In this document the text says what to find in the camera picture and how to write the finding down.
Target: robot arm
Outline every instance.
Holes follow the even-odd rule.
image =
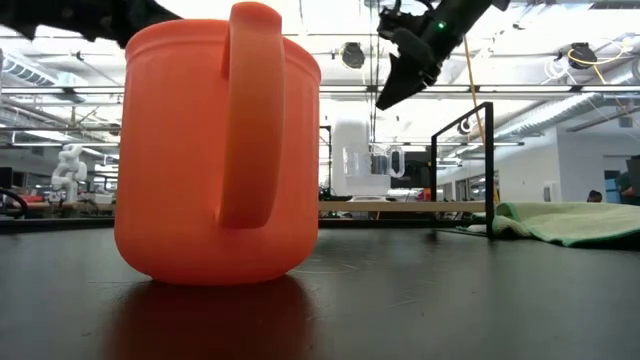
[[[418,0],[427,6],[420,16],[400,12],[401,0],[380,13],[378,33],[398,45],[391,55],[391,73],[376,106],[381,110],[435,84],[442,62],[458,46],[473,24],[493,5],[505,10],[510,0]],[[0,24],[29,39],[38,25],[98,37],[126,46],[143,28],[180,17],[154,0],[0,0]]]

